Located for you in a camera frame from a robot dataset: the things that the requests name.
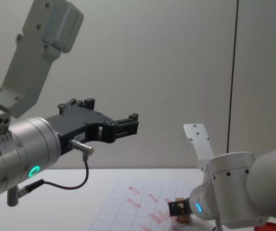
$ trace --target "black line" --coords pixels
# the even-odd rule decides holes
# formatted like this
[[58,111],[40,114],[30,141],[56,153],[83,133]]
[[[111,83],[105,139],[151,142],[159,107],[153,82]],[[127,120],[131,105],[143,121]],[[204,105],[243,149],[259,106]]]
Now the black line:
[[232,93],[233,93],[233,80],[234,80],[234,64],[235,64],[235,49],[236,49],[236,35],[237,35],[237,20],[238,20],[238,4],[236,5],[236,19],[235,19],[235,32],[234,32],[234,49],[233,49],[233,62],[232,62],[232,78],[231,78],[231,92],[230,92],[230,108],[229,108],[229,125],[228,125],[228,142],[226,147],[226,152],[229,152],[230,143],[230,126],[231,126],[231,111],[232,111]]

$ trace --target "table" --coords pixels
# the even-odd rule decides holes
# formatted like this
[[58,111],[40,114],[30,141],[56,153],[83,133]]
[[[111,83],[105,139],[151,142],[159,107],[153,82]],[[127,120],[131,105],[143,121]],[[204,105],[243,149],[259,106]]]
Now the table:
[[[76,186],[84,176],[83,169],[45,170],[19,187],[39,179]],[[198,186],[203,173],[197,169],[91,169],[83,188],[68,191],[43,185],[21,198],[16,207],[7,206],[7,193],[3,193],[0,195],[0,231],[87,231],[116,184],[129,179],[178,181]],[[270,222],[276,223],[276,219],[271,218]],[[238,231],[253,231],[253,228]]]

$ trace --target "red marking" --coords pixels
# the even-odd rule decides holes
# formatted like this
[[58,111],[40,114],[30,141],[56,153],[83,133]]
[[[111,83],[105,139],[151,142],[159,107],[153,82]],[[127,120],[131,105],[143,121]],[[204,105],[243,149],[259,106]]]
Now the red marking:
[[150,228],[145,227],[144,225],[140,225],[140,227],[141,227],[142,229],[144,229],[145,231],[152,231]]
[[163,219],[163,221],[170,220],[170,216],[167,215],[166,213],[163,213],[163,212],[159,211],[158,214],[159,214],[160,218]]
[[162,223],[162,220],[156,216],[154,213],[149,213],[148,216],[154,220],[154,222],[158,223],[158,224],[161,224]]
[[158,200],[152,194],[149,194],[149,196],[153,199],[153,201],[155,201],[156,203],[158,202]]
[[133,191],[134,194],[138,195],[141,194],[138,190],[136,190],[134,187],[129,187],[129,190]]
[[135,208],[140,208],[141,207],[141,205],[139,205],[138,203],[134,202],[132,199],[128,199],[127,202],[129,204],[131,204]]

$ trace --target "cable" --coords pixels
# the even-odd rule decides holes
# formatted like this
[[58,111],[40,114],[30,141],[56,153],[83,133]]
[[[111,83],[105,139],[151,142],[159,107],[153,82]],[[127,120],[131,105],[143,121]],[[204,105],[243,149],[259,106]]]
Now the cable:
[[84,165],[85,165],[85,170],[86,170],[86,175],[85,175],[85,179],[84,181],[75,187],[66,187],[66,186],[62,186],[62,185],[58,185],[58,184],[54,184],[48,181],[44,181],[43,179],[40,179],[34,183],[31,183],[25,187],[23,187],[22,189],[19,190],[19,198],[29,194],[30,192],[32,192],[34,189],[37,189],[38,187],[40,187],[43,184],[48,184],[51,185],[53,187],[59,188],[59,189],[65,189],[65,190],[74,190],[74,189],[79,189],[81,188],[83,185],[85,185],[85,183],[88,181],[89,178],[89,166],[88,166],[88,162],[87,162],[87,156],[83,155],[83,161],[84,161]]
[[54,186],[54,187],[56,187],[56,188],[65,189],[65,190],[79,189],[79,188],[81,188],[83,185],[85,185],[85,183],[88,181],[88,178],[89,178],[89,166],[88,166],[88,162],[84,161],[84,164],[85,164],[85,169],[86,169],[86,175],[85,175],[84,181],[83,181],[80,185],[75,186],[75,187],[66,187],[66,186],[54,184],[54,183],[51,183],[51,182],[48,182],[48,181],[44,181],[44,184],[48,184],[48,185]]

